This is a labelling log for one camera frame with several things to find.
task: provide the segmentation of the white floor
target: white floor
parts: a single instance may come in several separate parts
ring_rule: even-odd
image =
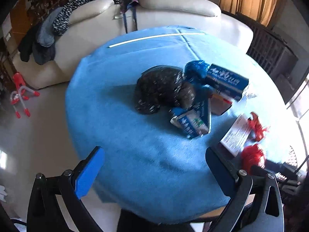
[[[20,119],[15,117],[8,101],[0,106],[0,151],[7,155],[6,162],[0,163],[0,185],[4,185],[8,193],[7,203],[2,205],[10,216],[26,221],[36,173],[58,176],[78,163],[65,120],[66,88],[66,83],[51,86],[40,90],[38,98],[26,101],[30,118],[22,112],[21,106]],[[77,231],[62,199],[58,200],[69,228]],[[103,204],[93,190],[82,201],[104,232],[116,231],[120,215],[117,204]]]

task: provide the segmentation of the sofa headrest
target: sofa headrest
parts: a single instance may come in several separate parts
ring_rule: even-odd
[[[138,0],[146,9],[170,9],[209,17],[221,15],[218,5],[208,0]]]
[[[72,12],[69,18],[69,25],[100,15],[114,4],[113,0],[94,0],[88,2]]]

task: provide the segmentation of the blue gripper pad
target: blue gripper pad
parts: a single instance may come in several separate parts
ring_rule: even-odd
[[[97,151],[92,155],[84,169],[80,172],[75,181],[75,194],[80,199],[87,195],[91,185],[93,184],[99,170],[104,164],[105,153],[102,147],[96,147]]]

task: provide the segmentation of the blue tablecloth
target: blue tablecloth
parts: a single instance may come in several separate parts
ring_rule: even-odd
[[[285,159],[285,105],[263,69],[238,48],[211,35],[166,36],[111,44],[145,36],[201,32],[183,26],[146,29],[119,36],[83,58],[66,92],[69,132],[84,159],[95,146],[106,162],[95,181],[102,200],[116,201],[156,223],[184,222],[227,204],[205,162],[206,148],[216,145],[240,112],[255,111],[271,126],[262,142],[267,158]],[[141,73],[157,65],[184,67],[192,60],[237,72],[253,84],[258,96],[237,104],[222,116],[212,116],[211,133],[189,140],[170,124],[168,109],[141,115],[134,109],[133,91]]]

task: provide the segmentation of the black plastic bag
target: black plastic bag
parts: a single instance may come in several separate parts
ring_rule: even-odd
[[[160,110],[160,105],[188,109],[195,92],[193,85],[184,81],[183,71],[172,66],[155,66],[142,73],[135,92],[135,108],[142,114]]]

